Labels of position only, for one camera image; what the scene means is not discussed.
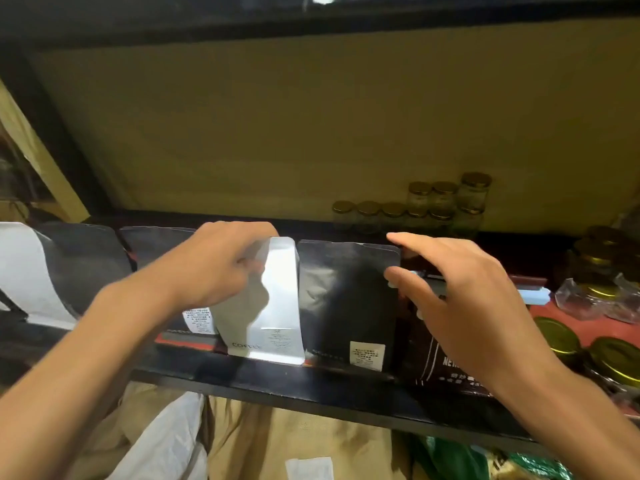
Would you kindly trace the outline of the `green plastic bag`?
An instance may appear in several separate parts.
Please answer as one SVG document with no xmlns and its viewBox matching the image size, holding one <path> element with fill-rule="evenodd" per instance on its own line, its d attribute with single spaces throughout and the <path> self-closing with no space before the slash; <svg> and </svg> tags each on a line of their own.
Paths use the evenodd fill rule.
<svg viewBox="0 0 640 480">
<path fill-rule="evenodd" d="M 429 480 L 575 480 L 562 463 L 431 436 L 405 436 Z"/>
</svg>

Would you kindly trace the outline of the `clear plastic wrap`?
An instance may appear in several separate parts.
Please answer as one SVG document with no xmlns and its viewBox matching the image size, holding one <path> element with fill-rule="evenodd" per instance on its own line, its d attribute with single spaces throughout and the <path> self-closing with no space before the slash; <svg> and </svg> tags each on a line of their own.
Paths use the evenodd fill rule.
<svg viewBox="0 0 640 480">
<path fill-rule="evenodd" d="M 554 295 L 556 306 L 581 321 L 601 317 L 640 324 L 640 276 L 582 273 L 566 279 Z"/>
</svg>

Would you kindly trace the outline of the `stack of wrapped gold-lidded jars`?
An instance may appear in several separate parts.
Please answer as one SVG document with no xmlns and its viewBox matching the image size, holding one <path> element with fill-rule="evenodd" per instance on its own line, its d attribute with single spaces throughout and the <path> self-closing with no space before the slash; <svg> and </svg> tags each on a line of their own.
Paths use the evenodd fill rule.
<svg viewBox="0 0 640 480">
<path fill-rule="evenodd" d="M 640 287 L 640 242 L 608 226 L 592 226 L 569 252 L 569 274 L 595 298 L 617 295 L 616 277 Z"/>
</svg>

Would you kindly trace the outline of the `light blue flat bar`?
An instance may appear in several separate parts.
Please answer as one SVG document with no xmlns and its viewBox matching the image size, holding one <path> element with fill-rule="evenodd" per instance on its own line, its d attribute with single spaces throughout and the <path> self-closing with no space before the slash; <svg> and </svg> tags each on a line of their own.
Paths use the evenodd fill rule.
<svg viewBox="0 0 640 480">
<path fill-rule="evenodd" d="M 527 306 L 544 306 L 550 302 L 551 291 L 546 288 L 540 289 L 517 289 L 524 304 Z"/>
</svg>

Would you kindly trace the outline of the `silver coffee bag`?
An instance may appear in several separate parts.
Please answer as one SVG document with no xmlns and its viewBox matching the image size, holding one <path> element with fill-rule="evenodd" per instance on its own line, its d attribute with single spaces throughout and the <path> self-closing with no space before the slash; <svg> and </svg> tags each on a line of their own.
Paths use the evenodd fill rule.
<svg viewBox="0 0 640 480">
<path fill-rule="evenodd" d="M 245 288 L 211 307 L 227 354 L 252 360 L 302 365 L 298 303 L 298 252 L 290 237 L 257 242 L 246 257 L 264 265 Z"/>
</svg>

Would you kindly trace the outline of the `row of gold-lidded glass jars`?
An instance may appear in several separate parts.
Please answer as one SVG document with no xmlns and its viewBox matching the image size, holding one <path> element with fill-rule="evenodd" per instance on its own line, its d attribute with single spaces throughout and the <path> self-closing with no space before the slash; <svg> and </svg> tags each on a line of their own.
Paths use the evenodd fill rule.
<svg viewBox="0 0 640 480">
<path fill-rule="evenodd" d="M 333 223 L 364 234 L 406 231 L 474 240 L 484 220 L 492 183 L 489 174 L 468 171 L 457 183 L 411 182 L 404 203 L 335 201 Z"/>
</svg>

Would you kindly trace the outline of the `matte black coffee bag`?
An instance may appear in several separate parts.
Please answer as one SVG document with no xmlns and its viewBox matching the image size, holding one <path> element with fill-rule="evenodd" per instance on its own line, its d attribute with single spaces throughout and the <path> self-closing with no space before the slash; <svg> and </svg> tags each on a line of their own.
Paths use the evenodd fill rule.
<svg viewBox="0 0 640 480">
<path fill-rule="evenodd" d="M 399 298 L 384 272 L 399 266 L 388 244 L 301 240 L 299 307 L 308 358 L 388 371 Z"/>
</svg>

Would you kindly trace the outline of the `yellow wooden plank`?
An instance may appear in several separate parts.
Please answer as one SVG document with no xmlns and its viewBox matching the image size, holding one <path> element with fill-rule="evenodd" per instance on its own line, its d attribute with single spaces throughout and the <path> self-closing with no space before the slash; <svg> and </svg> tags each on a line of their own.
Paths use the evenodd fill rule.
<svg viewBox="0 0 640 480">
<path fill-rule="evenodd" d="M 43 140 L 0 78 L 0 127 L 52 194 L 56 207 L 68 222 L 80 223 L 90 217 L 86 206 L 55 163 Z"/>
</svg>

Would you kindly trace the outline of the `person's right forearm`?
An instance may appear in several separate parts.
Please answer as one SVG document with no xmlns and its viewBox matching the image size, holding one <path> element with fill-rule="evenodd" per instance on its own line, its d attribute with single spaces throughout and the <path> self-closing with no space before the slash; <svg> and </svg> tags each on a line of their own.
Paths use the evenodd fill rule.
<svg viewBox="0 0 640 480">
<path fill-rule="evenodd" d="M 640 428 L 555 355 L 516 362 L 486 386 L 579 480 L 640 480 Z"/>
</svg>

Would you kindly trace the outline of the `gold-lidded glass jar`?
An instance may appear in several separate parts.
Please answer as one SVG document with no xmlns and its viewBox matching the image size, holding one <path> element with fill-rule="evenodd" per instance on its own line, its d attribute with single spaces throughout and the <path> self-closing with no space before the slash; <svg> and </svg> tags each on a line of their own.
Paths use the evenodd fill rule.
<svg viewBox="0 0 640 480">
<path fill-rule="evenodd" d="M 599 337 L 587 348 L 593 369 L 624 387 L 640 389 L 640 348 L 615 337 Z"/>
<path fill-rule="evenodd" d="M 567 325 L 549 317 L 533 318 L 556 357 L 568 368 L 576 370 L 582 363 L 582 345 L 580 339 Z"/>
</svg>

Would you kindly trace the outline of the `black shelf frame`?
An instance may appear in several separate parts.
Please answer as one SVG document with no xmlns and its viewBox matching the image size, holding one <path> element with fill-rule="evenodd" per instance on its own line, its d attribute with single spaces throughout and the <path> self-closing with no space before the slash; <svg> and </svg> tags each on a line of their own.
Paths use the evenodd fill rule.
<svg viewBox="0 0 640 480">
<path fill-rule="evenodd" d="M 484 229 L 577 235 L 640 191 L 640 0 L 0 0 L 0 78 L 91 216 L 479 171 Z"/>
</svg>

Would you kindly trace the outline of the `person's right hand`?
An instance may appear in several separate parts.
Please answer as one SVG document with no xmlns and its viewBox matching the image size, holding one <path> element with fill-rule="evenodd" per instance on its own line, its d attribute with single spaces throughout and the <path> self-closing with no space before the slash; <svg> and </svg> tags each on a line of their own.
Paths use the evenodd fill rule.
<svg viewBox="0 0 640 480">
<path fill-rule="evenodd" d="M 387 238 L 444 277 L 444 299 L 430 287 L 430 304 L 415 305 L 445 354 L 484 387 L 505 367 L 554 355 L 500 262 L 474 242 L 405 232 Z"/>
</svg>

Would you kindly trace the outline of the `brown paper sack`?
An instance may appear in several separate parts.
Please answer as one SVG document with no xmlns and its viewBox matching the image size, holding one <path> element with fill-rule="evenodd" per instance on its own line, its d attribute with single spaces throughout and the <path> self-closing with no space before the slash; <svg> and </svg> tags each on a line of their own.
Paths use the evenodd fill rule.
<svg viewBox="0 0 640 480">
<path fill-rule="evenodd" d="M 94 428 L 64 480 L 106 480 L 142 432 L 185 392 L 131 382 Z M 285 461 L 329 456 L 334 480 L 412 480 L 413 461 L 389 429 L 204 395 L 198 439 L 209 480 L 287 480 Z"/>
</svg>

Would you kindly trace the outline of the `white paper slip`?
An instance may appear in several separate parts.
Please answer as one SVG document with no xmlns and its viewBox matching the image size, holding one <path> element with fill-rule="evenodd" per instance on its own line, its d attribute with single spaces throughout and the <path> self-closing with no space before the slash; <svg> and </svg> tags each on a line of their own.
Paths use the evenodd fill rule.
<svg viewBox="0 0 640 480">
<path fill-rule="evenodd" d="M 287 480 L 334 480 L 331 457 L 285 461 Z"/>
</svg>

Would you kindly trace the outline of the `person's left hand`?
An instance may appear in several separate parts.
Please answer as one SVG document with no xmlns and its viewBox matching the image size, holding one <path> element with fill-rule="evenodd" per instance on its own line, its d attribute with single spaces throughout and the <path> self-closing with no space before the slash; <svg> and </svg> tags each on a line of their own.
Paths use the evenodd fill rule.
<svg viewBox="0 0 640 480">
<path fill-rule="evenodd" d="M 268 222 L 203 224 L 158 261 L 157 276 L 163 279 L 172 308 L 182 312 L 212 306 L 238 294 L 250 277 L 238 270 L 238 259 L 248 257 L 252 246 L 277 236 Z"/>
</svg>

